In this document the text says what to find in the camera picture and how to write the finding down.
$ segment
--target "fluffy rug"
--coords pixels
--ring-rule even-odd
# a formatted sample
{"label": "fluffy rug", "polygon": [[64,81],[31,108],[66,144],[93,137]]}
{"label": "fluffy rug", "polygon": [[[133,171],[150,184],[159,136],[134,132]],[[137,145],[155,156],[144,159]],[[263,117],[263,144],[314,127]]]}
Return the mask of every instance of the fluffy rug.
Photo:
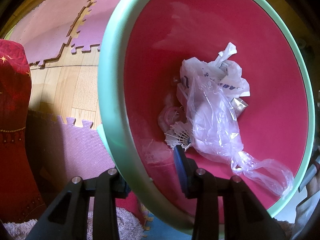
{"label": "fluffy rug", "polygon": [[[139,220],[124,208],[116,208],[120,240],[140,240],[143,228]],[[92,212],[88,214],[87,240],[92,240]],[[37,220],[30,220],[21,224],[6,223],[4,227],[14,240],[24,240]]]}

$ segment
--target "metal screw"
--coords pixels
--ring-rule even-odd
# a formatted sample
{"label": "metal screw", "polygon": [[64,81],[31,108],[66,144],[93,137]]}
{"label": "metal screw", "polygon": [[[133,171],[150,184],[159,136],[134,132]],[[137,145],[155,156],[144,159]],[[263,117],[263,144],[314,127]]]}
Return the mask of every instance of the metal screw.
{"label": "metal screw", "polygon": [[76,176],[72,179],[72,183],[77,184],[81,181],[81,178],[79,176]]}
{"label": "metal screw", "polygon": [[115,174],[117,174],[117,172],[118,171],[115,168],[112,168],[112,169],[108,170],[108,174],[109,175],[115,175]]}
{"label": "metal screw", "polygon": [[199,169],[196,170],[196,173],[198,175],[203,175],[203,174],[205,174],[205,169],[199,168]]}
{"label": "metal screw", "polygon": [[242,179],[239,177],[239,176],[233,176],[232,177],[232,180],[235,182],[235,183],[239,183],[242,181]]}

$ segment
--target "clear plastic bag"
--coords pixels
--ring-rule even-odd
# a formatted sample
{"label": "clear plastic bag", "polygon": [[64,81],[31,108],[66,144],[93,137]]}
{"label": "clear plastic bag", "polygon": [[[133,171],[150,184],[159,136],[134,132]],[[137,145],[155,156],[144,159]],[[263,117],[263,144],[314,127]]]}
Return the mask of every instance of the clear plastic bag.
{"label": "clear plastic bag", "polygon": [[218,83],[229,98],[250,96],[250,86],[241,77],[242,68],[236,62],[227,60],[236,53],[236,46],[229,42],[225,50],[220,51],[214,61],[206,63],[196,57],[184,60],[180,68],[180,78],[184,86],[184,93],[189,93],[189,79],[195,75],[203,75],[208,80]]}
{"label": "clear plastic bag", "polygon": [[[243,151],[236,114],[222,88],[203,75],[193,75],[187,101],[191,145],[203,157],[231,165],[236,174],[254,180],[278,196],[293,186],[293,174],[273,159],[259,161]],[[265,169],[268,176],[258,171]]]}

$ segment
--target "mint green bin rim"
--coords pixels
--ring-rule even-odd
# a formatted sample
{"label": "mint green bin rim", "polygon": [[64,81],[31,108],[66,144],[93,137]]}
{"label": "mint green bin rim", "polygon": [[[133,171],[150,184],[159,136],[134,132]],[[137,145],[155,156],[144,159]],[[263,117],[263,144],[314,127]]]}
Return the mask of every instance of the mint green bin rim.
{"label": "mint green bin rim", "polygon": [[[108,22],[102,41],[98,68],[99,106],[104,125],[104,127],[99,127],[98,131],[118,170],[140,201],[165,223],[191,234],[193,217],[171,204],[149,178],[135,148],[126,112],[123,80],[126,48],[133,25],[149,1],[121,0]],[[269,214],[274,217],[297,191],[306,172],[314,140],[315,110],[307,69],[290,31],[265,0],[254,1],[275,21],[291,46],[299,64],[308,101],[309,126],[303,160],[294,179],[293,190],[268,209]]]}

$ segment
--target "red fabric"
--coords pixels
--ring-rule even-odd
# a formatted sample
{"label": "red fabric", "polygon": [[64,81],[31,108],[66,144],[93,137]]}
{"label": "red fabric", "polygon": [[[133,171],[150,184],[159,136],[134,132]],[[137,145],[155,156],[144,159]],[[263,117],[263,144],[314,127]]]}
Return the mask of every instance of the red fabric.
{"label": "red fabric", "polygon": [[23,46],[0,40],[0,219],[24,222],[45,210],[25,152],[31,74]]}

